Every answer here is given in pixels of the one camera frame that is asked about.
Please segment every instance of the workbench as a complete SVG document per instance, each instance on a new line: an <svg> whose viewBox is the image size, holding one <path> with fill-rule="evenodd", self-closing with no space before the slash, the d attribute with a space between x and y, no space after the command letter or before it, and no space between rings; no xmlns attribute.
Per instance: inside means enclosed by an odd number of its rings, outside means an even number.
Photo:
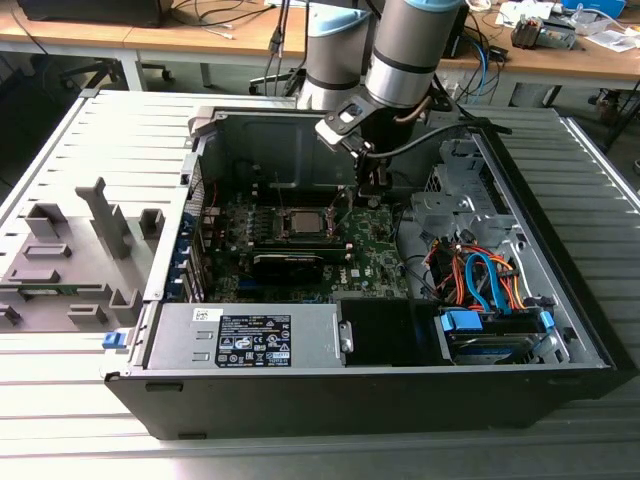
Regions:
<svg viewBox="0 0 640 480"><path fill-rule="evenodd" d="M290 99L241 96L81 96L0 207L0 273L28 232L22 217L29 206L55 199L65 215L87 216L74 187L98 175L108 185L107 199L125 216L166 208L190 150L187 120L204 105L294 107ZM469 110L513 128L503 137L506 147L640 362L638 197L571 119L548 109ZM104 387L101 339L96 333L0 335L0 458L7 478L640 475L638 378L601 400L569 404L526 430L163 442ZM281 412L265 406L271 414Z"/></svg>
<svg viewBox="0 0 640 480"><path fill-rule="evenodd" d="M202 8L209 2L201 2ZM237 5L237 2L215 2L215 8ZM42 53L16 24L10 9L29 33L53 55L116 58L122 62L130 90L145 90L140 63L175 61L200 63L205 85L211 84L209 65L235 64L264 67L267 45L277 23L278 10L234 22L230 32L234 40L214 35L200 27L181 25L167 19L162 28L132 28L113 25L31 22L13 0L0 3L0 51ZM216 13L215 21L225 21L244 11L263 8L259 4L243 5L238 10ZM507 106L518 83L566 85L573 87L633 88L640 79L640 53L637 49L615 53L584 38L574 50L522 50L511 46L511 29L494 25L495 13L475 14L481 31L497 45L509 50L509 59L500 75L499 88L490 98L491 104ZM621 21L640 22L637 10L624 12ZM292 8L289 14L283 68L297 65L304 56L304 9ZM464 75L478 67L473 51L463 49L459 57L443 59L439 72Z"/></svg>

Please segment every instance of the black computer case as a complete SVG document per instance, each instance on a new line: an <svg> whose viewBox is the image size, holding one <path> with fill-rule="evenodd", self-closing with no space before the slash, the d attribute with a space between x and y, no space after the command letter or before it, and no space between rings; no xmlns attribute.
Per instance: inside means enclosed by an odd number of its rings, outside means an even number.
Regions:
<svg viewBox="0 0 640 480"><path fill-rule="evenodd" d="M18 0L29 20L158 27L172 0Z"/></svg>

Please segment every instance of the barcode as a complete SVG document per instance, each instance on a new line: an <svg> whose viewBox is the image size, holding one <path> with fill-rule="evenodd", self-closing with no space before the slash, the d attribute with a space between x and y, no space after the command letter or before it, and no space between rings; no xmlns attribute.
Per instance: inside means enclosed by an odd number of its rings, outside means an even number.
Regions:
<svg viewBox="0 0 640 480"><path fill-rule="evenodd" d="M221 308L194 308L191 320L194 322L219 322L222 311Z"/></svg>

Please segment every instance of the side panel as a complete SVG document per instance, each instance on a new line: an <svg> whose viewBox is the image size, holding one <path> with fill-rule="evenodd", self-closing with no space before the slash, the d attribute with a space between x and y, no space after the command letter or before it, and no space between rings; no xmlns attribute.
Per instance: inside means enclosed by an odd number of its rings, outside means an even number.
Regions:
<svg viewBox="0 0 640 480"><path fill-rule="evenodd" d="M600 372L145 378L109 389L162 440L526 427L625 381Z"/></svg>

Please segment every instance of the blue latch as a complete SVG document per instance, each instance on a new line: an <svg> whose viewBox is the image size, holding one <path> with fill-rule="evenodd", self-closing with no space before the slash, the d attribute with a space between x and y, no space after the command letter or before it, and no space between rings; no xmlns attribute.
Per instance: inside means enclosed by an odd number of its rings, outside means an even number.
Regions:
<svg viewBox="0 0 640 480"><path fill-rule="evenodd" d="M546 310L540 312L540 320L542 320L544 328L546 328L547 330L550 330L556 326L556 322L553 321L553 317Z"/></svg>
<svg viewBox="0 0 640 480"><path fill-rule="evenodd" d="M127 335L125 333L109 332L105 334L104 339L102 340L102 348L105 350L127 348L125 345L126 340Z"/></svg>
<svg viewBox="0 0 640 480"><path fill-rule="evenodd" d="M451 330L482 330L482 320L477 312L471 310L449 310L440 316L445 332Z"/></svg>

